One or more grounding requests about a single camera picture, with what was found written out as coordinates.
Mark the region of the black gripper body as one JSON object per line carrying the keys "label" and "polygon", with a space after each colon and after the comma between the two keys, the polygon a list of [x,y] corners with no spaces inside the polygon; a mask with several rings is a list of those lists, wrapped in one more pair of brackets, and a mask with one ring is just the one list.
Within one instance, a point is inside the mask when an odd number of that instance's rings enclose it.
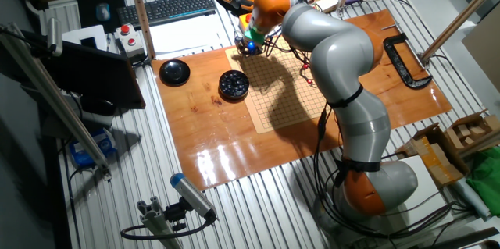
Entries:
{"label": "black gripper body", "polygon": [[263,50],[252,40],[245,36],[237,35],[234,39],[237,52],[244,57],[260,55]]}

